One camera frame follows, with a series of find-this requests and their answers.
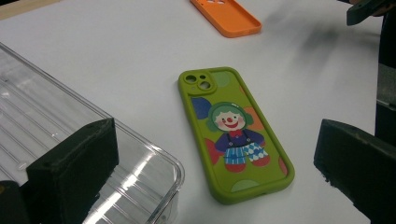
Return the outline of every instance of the clown face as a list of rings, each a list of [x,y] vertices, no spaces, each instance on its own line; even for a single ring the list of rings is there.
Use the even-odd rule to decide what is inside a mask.
[[[242,115],[235,114],[231,111],[225,113],[221,112],[216,116],[215,123],[219,129],[224,132],[240,130],[246,125],[245,119]]]

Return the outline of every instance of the orange phone case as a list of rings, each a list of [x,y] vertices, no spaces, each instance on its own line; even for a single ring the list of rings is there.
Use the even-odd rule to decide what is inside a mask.
[[[257,34],[262,24],[234,0],[191,0],[226,37]]]

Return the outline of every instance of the camera cutout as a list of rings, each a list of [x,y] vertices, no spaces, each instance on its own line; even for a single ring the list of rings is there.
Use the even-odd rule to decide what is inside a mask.
[[[196,77],[196,76],[193,76],[193,75],[186,76],[186,81],[187,81],[188,83],[194,83],[194,82],[197,81],[197,77]]]
[[[209,90],[209,89],[210,89],[211,85],[210,85],[209,82],[203,81],[203,82],[201,82],[201,83],[199,84],[199,87],[200,87],[202,90],[206,91],[206,90]]]

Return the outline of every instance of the printed design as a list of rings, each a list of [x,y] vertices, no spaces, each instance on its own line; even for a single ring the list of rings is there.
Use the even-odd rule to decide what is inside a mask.
[[[222,154],[228,171],[242,172],[248,160],[255,166],[265,166],[270,156],[264,150],[264,137],[247,129],[253,124],[253,117],[239,105],[218,103],[212,105],[208,112],[207,126],[209,130],[221,131],[224,134],[214,144],[206,144],[210,155]]]

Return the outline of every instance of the black object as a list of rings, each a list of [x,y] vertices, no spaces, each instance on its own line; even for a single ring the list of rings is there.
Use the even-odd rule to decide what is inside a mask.
[[[29,224],[20,186],[14,181],[0,181],[0,223]]]
[[[362,0],[346,12],[346,25],[356,25],[377,12],[381,7],[388,7],[395,0]]]
[[[26,169],[29,181],[20,189],[30,223],[82,223],[118,163],[114,119],[73,133]]]
[[[373,223],[396,223],[396,147],[324,119],[314,164]]]

